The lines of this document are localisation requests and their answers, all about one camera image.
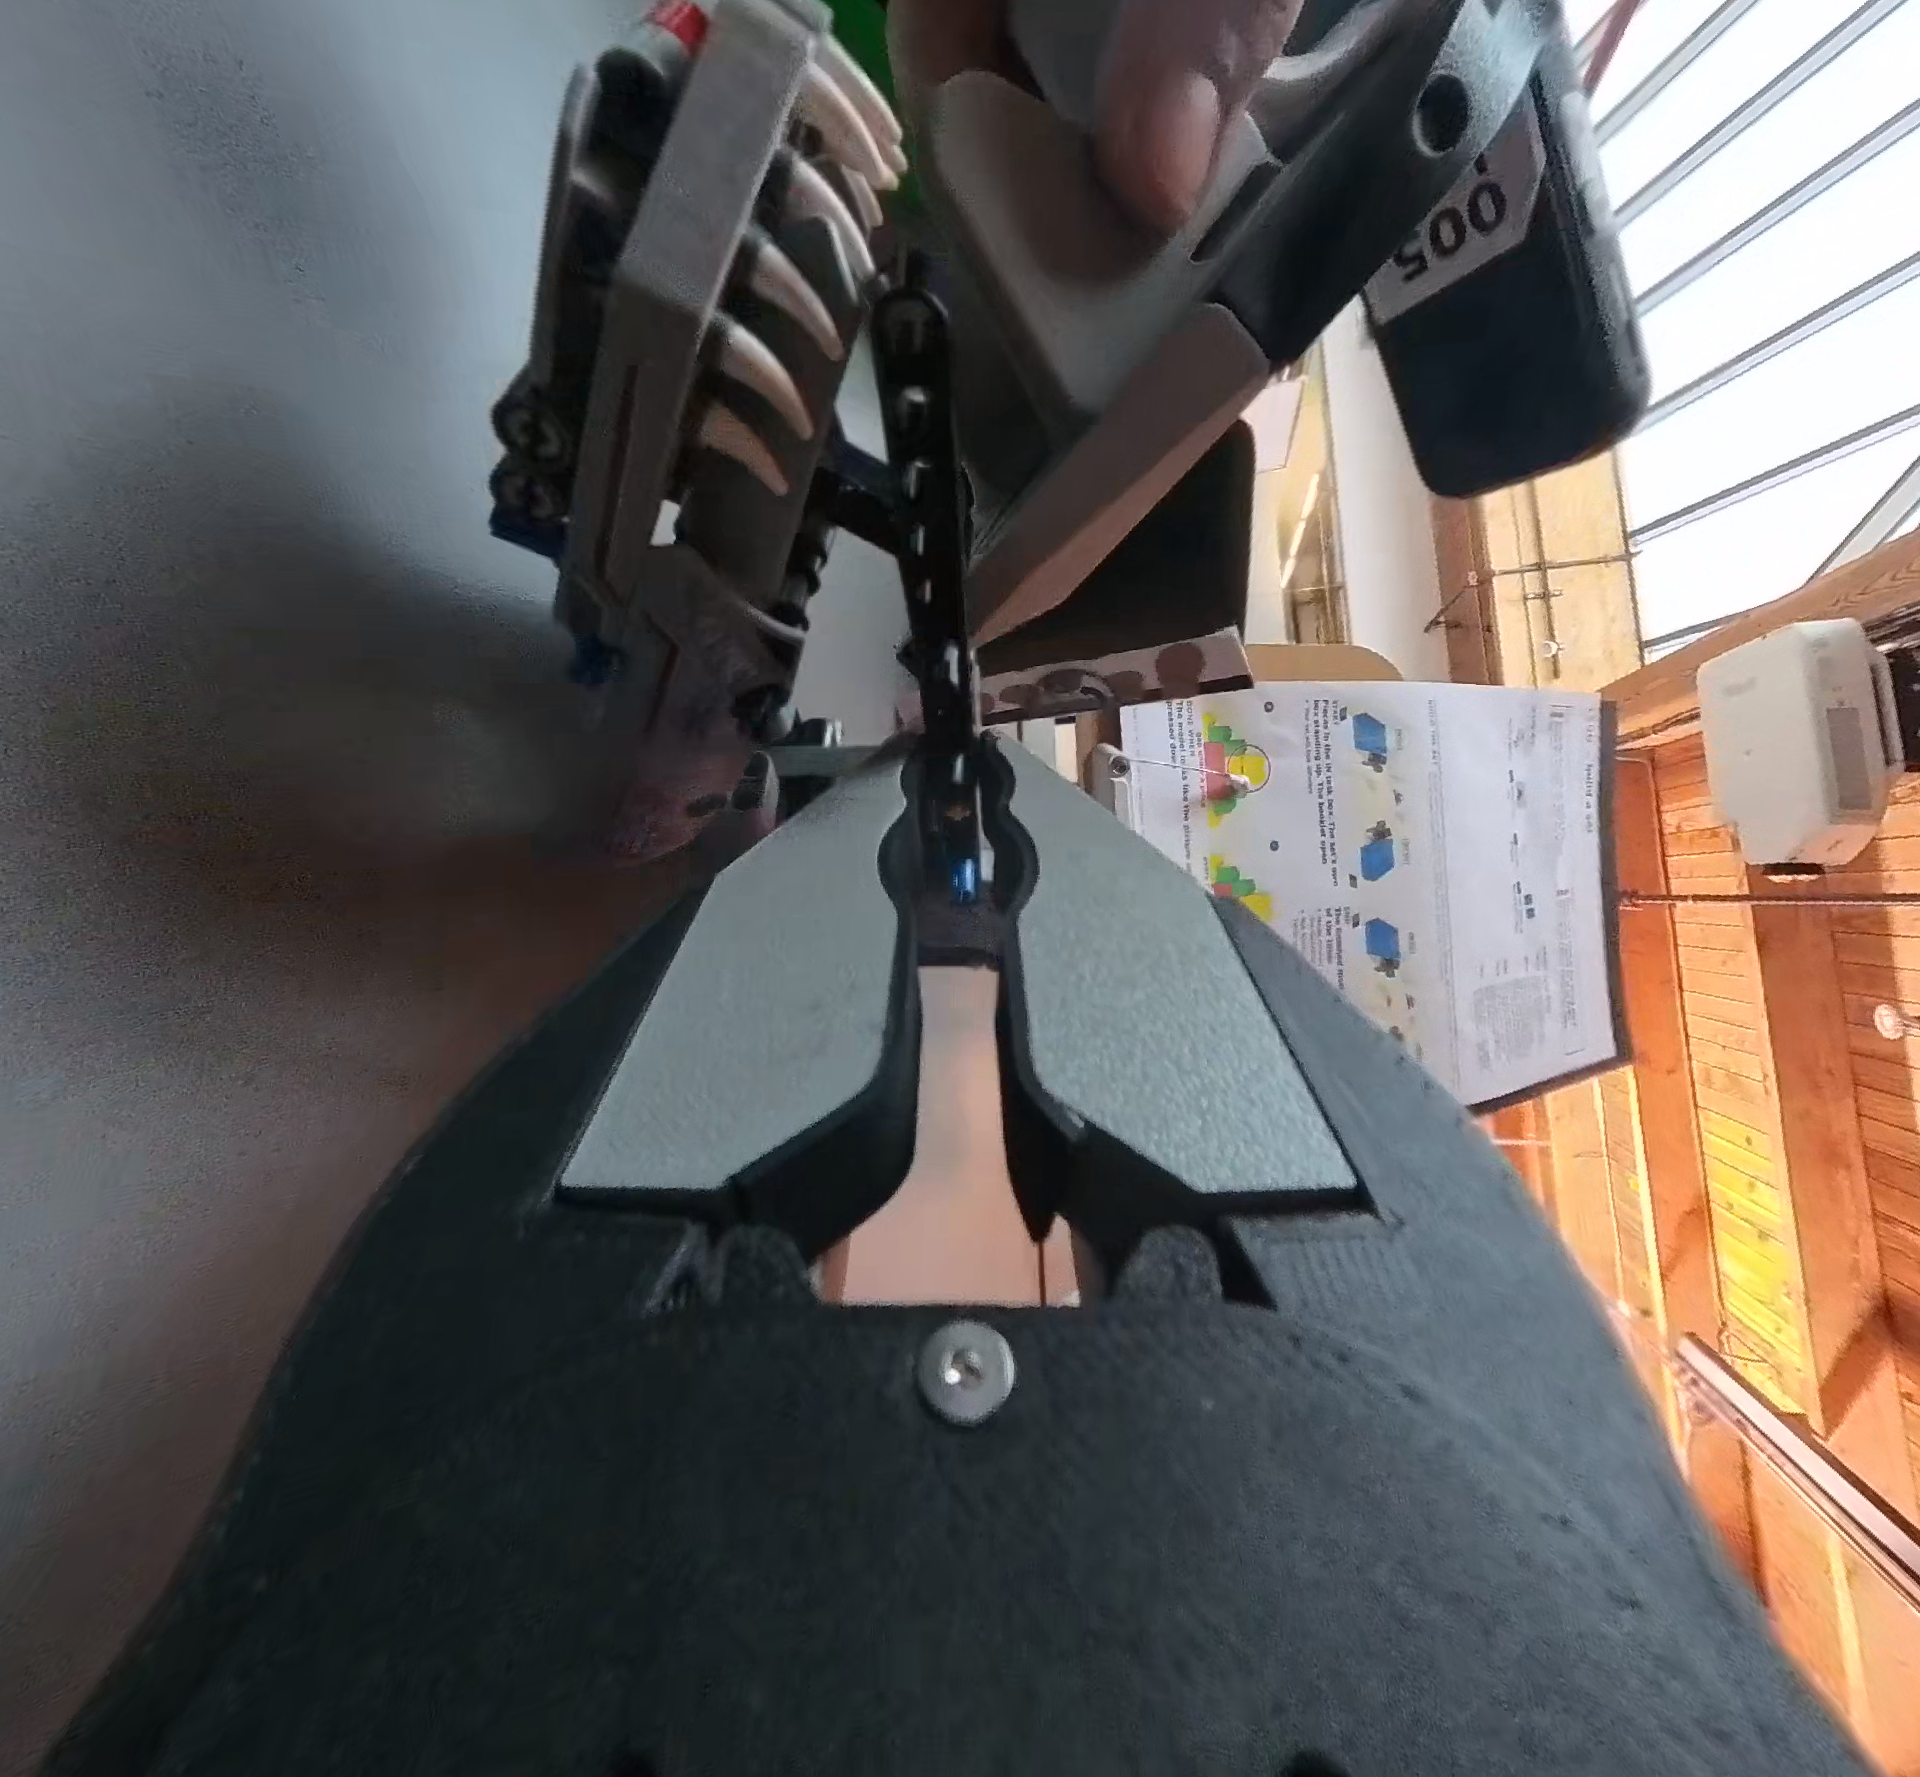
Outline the printed instruction sheet stand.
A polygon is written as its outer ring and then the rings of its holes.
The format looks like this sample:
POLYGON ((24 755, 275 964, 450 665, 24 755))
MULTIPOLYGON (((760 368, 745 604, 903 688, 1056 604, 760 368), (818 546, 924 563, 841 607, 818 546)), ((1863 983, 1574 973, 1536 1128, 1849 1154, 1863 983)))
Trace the printed instruction sheet stand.
POLYGON ((1471 1112, 1630 1059, 1618 717, 1594 693, 1270 681, 1118 727, 1098 799, 1471 1112))

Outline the white wall-mounted box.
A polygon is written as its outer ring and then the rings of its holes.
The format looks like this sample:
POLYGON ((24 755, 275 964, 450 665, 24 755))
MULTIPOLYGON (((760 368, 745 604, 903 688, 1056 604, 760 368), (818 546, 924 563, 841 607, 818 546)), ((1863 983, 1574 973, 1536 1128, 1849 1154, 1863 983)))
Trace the white wall-mounted box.
POLYGON ((1919 770, 1916 654, 1850 616, 1751 639, 1695 685, 1709 796, 1751 869, 1850 866, 1919 770))

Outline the skylight window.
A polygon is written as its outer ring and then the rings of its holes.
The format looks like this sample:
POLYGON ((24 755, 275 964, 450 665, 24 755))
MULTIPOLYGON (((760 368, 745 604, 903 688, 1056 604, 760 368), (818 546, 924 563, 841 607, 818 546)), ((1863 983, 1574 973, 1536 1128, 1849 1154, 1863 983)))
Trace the skylight window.
POLYGON ((1645 662, 1916 530, 1919 0, 1627 18, 1594 122, 1652 368, 1618 449, 1645 662))

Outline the open cardboard box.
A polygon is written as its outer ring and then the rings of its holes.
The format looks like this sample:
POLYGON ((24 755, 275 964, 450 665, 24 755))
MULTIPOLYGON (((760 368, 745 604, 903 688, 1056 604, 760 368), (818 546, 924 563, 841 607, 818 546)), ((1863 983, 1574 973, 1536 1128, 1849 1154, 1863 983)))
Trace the open cardboard box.
POLYGON ((1243 633, 1255 494, 1257 441, 1239 419, 1064 604, 979 649, 979 720, 1251 685, 1243 633))

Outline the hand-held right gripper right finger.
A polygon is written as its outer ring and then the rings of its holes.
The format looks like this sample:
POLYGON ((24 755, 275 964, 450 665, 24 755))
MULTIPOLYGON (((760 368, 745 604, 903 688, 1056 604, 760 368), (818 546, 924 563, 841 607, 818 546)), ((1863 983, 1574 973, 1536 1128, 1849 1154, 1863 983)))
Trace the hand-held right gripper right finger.
POLYGON ((1013 1195, 1036 1234, 1354 1214, 1357 1175, 1225 911, 1017 743, 980 746, 1013 1195))

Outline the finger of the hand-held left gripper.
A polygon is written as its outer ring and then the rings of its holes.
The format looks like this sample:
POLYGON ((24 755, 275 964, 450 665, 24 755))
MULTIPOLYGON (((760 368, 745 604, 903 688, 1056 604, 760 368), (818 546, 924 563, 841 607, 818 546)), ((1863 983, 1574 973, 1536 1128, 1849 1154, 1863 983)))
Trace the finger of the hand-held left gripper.
POLYGON ((974 543, 980 646, 1056 611, 1196 468, 1262 393, 1272 366, 1221 304, 1198 304, 1121 384, 1113 404, 974 543))

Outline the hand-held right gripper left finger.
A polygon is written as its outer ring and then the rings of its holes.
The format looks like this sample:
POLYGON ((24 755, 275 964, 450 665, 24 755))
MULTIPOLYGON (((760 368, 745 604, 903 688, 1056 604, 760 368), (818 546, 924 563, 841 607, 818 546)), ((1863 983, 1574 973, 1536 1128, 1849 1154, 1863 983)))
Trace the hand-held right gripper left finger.
POLYGON ((560 1197, 829 1253, 916 1154, 906 759, 878 758, 716 874, 584 1121, 560 1197))

